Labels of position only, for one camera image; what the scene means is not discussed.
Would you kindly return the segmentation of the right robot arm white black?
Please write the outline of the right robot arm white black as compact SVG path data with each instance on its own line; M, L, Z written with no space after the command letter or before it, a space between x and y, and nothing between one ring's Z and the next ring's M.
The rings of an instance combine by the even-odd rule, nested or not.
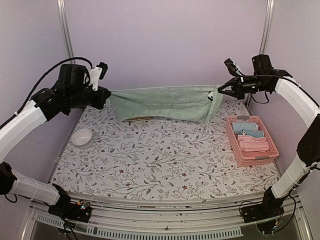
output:
M229 58L224 64L232 79L218 89L219 93L238 100L244 99L245 94L277 93L293 108L294 113L288 117L293 121L290 126L304 124L305 133L297 144L292 163L280 179L265 191L258 208L262 218L269 218L320 161L320 105L290 73L274 68L266 54L252 58L252 75L245 75L238 64Z

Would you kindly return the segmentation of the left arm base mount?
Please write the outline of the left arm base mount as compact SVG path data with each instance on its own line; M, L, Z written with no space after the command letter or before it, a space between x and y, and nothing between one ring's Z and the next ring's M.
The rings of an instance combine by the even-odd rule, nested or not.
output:
M60 217L62 220L74 220L88 223L91 217L91 203L87 200L79 200L72 203L70 199L59 199L55 205L51 205L48 213Z

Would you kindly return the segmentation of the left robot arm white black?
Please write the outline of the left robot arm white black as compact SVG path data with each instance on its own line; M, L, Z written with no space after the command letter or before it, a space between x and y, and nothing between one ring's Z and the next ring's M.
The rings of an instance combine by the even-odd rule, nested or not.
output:
M9 152L37 127L59 113L69 115L72 109L103 109L111 92L102 86L108 65L100 62L87 69L78 64L61 64L56 83L27 99L24 107L0 128L0 193L19 195L54 206L63 216L74 213L69 195L60 187L25 176L5 162Z

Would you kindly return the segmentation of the light green towel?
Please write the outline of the light green towel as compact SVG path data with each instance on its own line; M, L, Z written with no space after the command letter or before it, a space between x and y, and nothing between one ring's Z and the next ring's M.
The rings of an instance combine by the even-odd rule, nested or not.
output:
M159 117L208 125L219 110L219 85L137 88L115 91L109 97L120 121Z

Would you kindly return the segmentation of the pink towel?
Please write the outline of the pink towel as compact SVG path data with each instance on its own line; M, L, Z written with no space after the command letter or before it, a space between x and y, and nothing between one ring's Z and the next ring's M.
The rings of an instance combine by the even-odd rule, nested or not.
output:
M239 149L242 152L266 152L270 149L267 139L265 137L252 137L248 135L239 135L237 137Z

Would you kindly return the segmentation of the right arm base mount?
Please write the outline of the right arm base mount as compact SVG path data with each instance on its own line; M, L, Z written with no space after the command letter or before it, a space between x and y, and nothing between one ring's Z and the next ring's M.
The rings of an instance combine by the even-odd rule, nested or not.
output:
M262 204L254 204L241 206L239 209L240 215L243 217L245 223L251 223L269 218L280 217L284 214L283 207L276 209L264 208Z

